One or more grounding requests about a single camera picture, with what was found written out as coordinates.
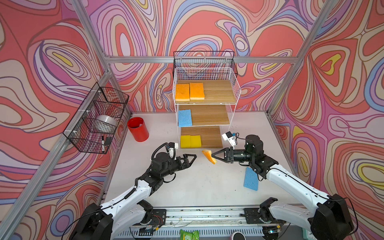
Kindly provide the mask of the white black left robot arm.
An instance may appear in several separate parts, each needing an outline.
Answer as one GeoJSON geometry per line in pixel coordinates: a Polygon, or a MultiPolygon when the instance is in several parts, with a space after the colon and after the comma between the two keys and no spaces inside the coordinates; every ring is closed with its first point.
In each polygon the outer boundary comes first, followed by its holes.
{"type": "Polygon", "coordinates": [[[188,169],[197,155],[176,155],[176,143],[164,143],[151,155],[150,166],[134,185],[118,197],[101,205],[91,204],[64,230],[71,240],[112,240],[132,226],[144,226],[145,231],[155,232],[166,220],[166,210],[156,212],[146,199],[164,183],[165,177],[188,169]]]}

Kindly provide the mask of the blue flat sponge near arm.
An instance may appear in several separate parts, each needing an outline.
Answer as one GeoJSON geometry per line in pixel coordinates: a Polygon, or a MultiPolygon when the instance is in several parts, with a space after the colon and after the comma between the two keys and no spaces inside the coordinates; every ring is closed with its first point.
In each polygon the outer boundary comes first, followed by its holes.
{"type": "Polygon", "coordinates": [[[259,188],[259,178],[251,168],[246,168],[243,186],[247,189],[257,191],[259,188]]]}

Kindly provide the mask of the blue sponge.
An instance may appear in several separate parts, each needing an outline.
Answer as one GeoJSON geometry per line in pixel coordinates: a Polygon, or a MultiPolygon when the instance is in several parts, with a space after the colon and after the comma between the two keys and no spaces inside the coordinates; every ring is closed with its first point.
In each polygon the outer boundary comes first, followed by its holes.
{"type": "Polygon", "coordinates": [[[192,123],[192,112],[191,110],[179,110],[178,111],[178,123],[179,127],[191,127],[192,123]]]}

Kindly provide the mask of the yellow thick sponge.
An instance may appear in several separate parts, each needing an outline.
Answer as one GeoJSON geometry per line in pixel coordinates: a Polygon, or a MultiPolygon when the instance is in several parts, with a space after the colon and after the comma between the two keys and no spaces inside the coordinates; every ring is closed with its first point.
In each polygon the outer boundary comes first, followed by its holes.
{"type": "Polygon", "coordinates": [[[191,135],[191,148],[201,148],[202,140],[200,135],[191,135]]]}
{"type": "Polygon", "coordinates": [[[188,149],[192,147],[191,135],[181,135],[180,147],[182,149],[188,149]]]}

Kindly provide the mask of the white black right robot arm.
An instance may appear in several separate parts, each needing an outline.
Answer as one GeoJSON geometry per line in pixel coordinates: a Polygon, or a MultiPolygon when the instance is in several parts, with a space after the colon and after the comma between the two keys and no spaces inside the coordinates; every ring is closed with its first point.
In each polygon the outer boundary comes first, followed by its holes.
{"type": "Polygon", "coordinates": [[[259,136],[246,136],[243,149],[224,148],[211,157],[224,163],[247,163],[258,176],[278,185],[303,205],[299,208],[270,197],[259,205],[257,216],[263,223],[282,220],[310,231],[318,240],[343,240],[359,228],[352,220],[356,213],[350,213],[353,204],[348,198],[331,196],[291,174],[265,154],[259,136]]]}

